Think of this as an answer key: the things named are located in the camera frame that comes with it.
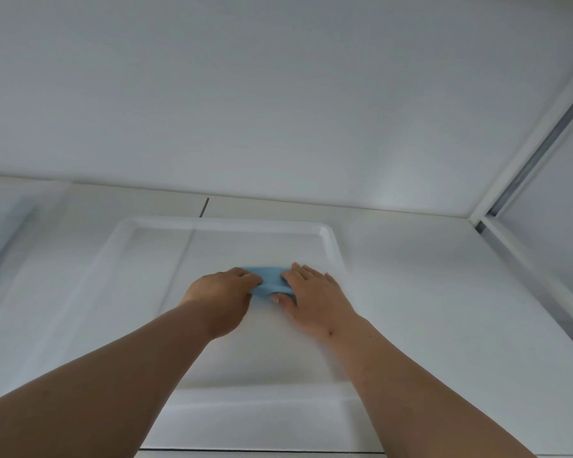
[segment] person's right arm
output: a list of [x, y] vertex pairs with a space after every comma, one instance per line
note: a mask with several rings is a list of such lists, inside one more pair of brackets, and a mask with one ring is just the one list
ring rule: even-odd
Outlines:
[[274, 300], [341, 363], [389, 457], [535, 457], [357, 315], [329, 274], [295, 263], [283, 277], [297, 304]]

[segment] forearm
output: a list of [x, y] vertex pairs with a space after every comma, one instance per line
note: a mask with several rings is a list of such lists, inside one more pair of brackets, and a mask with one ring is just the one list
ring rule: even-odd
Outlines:
[[388, 456], [534, 455], [357, 318], [327, 344], [352, 380]]
[[0, 457], [136, 454], [210, 341], [200, 311], [176, 307], [1, 397]]

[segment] person's left hand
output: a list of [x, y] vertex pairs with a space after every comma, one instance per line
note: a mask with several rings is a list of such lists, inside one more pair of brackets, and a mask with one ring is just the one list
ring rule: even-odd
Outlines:
[[242, 268], [206, 275], [190, 285], [180, 305], [196, 306], [212, 339], [235, 330], [246, 315], [251, 295], [261, 277]]

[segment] person's left arm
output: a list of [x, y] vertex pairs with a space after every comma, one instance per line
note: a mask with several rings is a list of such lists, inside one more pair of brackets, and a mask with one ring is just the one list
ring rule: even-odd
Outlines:
[[0, 457], [132, 457], [178, 382], [235, 329], [261, 278], [201, 277], [181, 304], [0, 398]]

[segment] bare skin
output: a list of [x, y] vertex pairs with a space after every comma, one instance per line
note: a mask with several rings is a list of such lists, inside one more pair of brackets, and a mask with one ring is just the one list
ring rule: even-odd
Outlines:
[[[510, 434], [407, 358], [355, 313], [328, 274], [293, 264], [275, 294], [326, 344], [356, 387], [390, 457], [531, 458]], [[235, 329], [261, 278], [201, 277], [151, 323], [0, 398], [0, 457], [132, 457], [204, 347]]]
[[295, 292], [273, 299], [335, 355], [389, 457], [534, 458], [520, 442], [405, 356], [352, 305], [329, 274], [294, 263]]

